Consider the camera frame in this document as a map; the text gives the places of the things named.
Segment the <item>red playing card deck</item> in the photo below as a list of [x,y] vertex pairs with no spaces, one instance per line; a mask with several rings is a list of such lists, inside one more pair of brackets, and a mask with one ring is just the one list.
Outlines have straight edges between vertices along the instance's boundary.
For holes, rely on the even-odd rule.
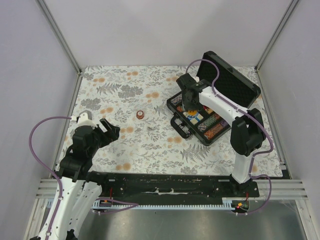
[[204,108],[205,112],[206,112],[207,114],[209,114],[209,115],[214,112],[211,108],[209,108],[209,107],[207,107],[207,106],[204,106],[203,108]]

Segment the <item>blue playing card deck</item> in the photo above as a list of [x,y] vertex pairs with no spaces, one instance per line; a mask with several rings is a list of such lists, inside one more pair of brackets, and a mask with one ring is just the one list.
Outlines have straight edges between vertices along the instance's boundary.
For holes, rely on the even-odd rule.
[[183,115],[186,117],[186,119],[188,121],[190,121],[193,125],[196,125],[197,123],[201,122],[204,117],[199,113],[197,112],[197,114],[195,116],[188,116],[188,112],[185,111],[183,112]]

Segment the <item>yellow big blind button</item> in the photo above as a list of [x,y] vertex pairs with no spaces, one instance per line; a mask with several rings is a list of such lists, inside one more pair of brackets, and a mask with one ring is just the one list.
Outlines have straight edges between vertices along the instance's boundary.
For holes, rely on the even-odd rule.
[[188,116],[190,116],[190,117],[196,116],[197,113],[198,113],[198,112],[197,112],[196,110],[194,110],[194,111],[188,111],[188,112],[187,112]]

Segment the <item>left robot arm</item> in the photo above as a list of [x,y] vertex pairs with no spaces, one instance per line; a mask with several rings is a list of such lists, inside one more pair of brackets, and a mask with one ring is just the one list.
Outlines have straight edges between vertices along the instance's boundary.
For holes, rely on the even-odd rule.
[[97,151],[118,140],[120,127],[104,118],[96,124],[86,112],[70,116],[68,120],[75,122],[77,127],[72,145],[60,161],[59,170],[50,170],[58,186],[47,219],[35,236],[36,240],[77,240],[96,199],[110,192],[108,175],[90,171],[90,168]]

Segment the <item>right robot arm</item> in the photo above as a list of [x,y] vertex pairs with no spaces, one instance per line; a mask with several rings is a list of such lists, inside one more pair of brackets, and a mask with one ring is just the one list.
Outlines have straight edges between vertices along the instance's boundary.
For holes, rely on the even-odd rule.
[[208,81],[196,81],[189,73],[180,76],[176,83],[181,90],[185,112],[199,111],[206,106],[231,126],[230,144],[235,151],[235,162],[231,174],[234,181],[229,184],[229,191],[235,197],[242,196],[251,178],[252,157],[266,139],[260,111],[240,106]]

